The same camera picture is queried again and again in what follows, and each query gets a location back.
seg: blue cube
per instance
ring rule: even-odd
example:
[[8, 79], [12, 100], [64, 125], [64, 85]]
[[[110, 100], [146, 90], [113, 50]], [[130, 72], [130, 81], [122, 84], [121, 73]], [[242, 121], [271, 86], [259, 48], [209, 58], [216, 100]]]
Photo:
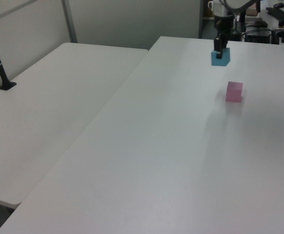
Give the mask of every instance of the blue cube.
[[223, 49], [222, 59], [217, 58], [217, 52], [211, 52], [211, 65], [225, 67], [230, 62], [230, 48]]

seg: cube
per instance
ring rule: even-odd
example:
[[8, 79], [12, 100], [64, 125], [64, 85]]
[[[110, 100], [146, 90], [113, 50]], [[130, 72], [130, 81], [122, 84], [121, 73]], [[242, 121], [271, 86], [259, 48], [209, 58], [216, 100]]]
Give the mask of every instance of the cube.
[[241, 102], [242, 101], [243, 83], [229, 81], [226, 90], [225, 101]]
[[211, 65], [225, 67], [230, 63], [230, 48], [224, 48], [222, 51], [222, 59], [217, 58], [217, 52], [211, 52]]

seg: white tabletop surface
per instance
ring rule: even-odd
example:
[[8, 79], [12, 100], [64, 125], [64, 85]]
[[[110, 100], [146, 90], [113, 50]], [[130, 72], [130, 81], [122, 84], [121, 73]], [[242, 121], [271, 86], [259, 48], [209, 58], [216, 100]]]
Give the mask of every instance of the white tabletop surface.
[[284, 234], [284, 50], [228, 46], [161, 37], [0, 234]]
[[25, 199], [146, 53], [66, 43], [0, 90], [0, 204]]

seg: table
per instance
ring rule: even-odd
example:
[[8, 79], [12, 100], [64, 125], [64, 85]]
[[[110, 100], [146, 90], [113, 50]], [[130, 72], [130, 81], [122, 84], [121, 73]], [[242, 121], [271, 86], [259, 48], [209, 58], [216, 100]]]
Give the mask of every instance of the table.
[[228, 46], [161, 37], [0, 234], [284, 234], [284, 50]]
[[0, 90], [0, 204], [16, 208], [147, 53], [66, 43]]

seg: pink cube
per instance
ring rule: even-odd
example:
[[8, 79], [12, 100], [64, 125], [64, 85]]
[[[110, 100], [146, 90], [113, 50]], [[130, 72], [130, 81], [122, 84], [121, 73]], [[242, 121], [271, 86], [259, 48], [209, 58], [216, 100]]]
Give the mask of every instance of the pink cube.
[[241, 102], [242, 89], [243, 89], [243, 83], [229, 81], [228, 88], [226, 90], [225, 101]]

